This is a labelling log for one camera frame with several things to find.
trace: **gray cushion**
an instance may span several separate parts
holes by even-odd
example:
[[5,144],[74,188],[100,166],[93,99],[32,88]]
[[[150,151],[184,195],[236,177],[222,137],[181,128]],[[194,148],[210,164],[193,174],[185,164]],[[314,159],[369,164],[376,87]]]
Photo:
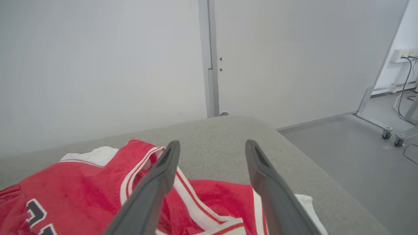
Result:
[[313,197],[315,211],[329,234],[389,234],[363,206],[278,131],[249,117],[215,117],[0,158],[0,187],[19,182],[57,162],[66,153],[90,152],[100,146],[120,148],[130,139],[157,146],[179,140],[179,166],[186,177],[240,184],[250,183],[245,141],[253,139],[294,193]]

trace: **basketball jersey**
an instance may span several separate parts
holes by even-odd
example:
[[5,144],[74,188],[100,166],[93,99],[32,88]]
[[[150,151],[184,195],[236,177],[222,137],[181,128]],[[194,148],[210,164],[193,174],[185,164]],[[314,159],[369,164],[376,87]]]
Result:
[[[0,191],[0,234],[102,234],[163,151],[130,140],[120,150],[65,155]],[[155,233],[266,235],[268,228],[250,185],[189,181],[177,168]]]

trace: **black number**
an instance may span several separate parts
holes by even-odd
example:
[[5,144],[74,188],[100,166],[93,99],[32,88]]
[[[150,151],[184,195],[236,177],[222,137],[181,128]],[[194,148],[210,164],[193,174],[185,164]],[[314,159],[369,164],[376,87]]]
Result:
[[52,224],[49,224],[41,229],[41,232],[39,235],[56,235],[54,226]]
[[[36,199],[28,201],[28,203],[26,203],[26,208],[28,209],[28,213],[31,215],[31,217],[27,219],[31,228],[44,220],[47,215],[47,212]],[[39,235],[56,235],[54,225],[49,224],[41,228]]]
[[26,203],[26,208],[28,209],[28,212],[32,215],[29,218],[30,227],[33,227],[35,224],[45,219],[47,213],[36,199],[28,201],[28,203]]

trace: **wall outlet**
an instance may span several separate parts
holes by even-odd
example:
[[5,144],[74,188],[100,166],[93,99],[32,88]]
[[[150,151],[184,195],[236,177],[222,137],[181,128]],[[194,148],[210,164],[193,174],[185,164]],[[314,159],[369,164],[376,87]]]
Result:
[[390,58],[391,62],[394,63],[401,63],[401,62],[408,62],[407,59],[403,59],[401,57],[408,57],[408,56],[414,56],[418,54],[418,49],[399,49],[394,50],[392,57]]

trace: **caster wheel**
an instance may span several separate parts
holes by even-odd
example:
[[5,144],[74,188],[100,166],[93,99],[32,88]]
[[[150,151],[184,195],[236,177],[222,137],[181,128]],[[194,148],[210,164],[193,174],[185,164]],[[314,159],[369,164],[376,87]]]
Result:
[[399,148],[403,146],[403,140],[401,139],[396,139],[395,140],[395,147]]
[[384,140],[390,139],[391,136],[392,136],[392,134],[390,132],[383,131],[382,138]]

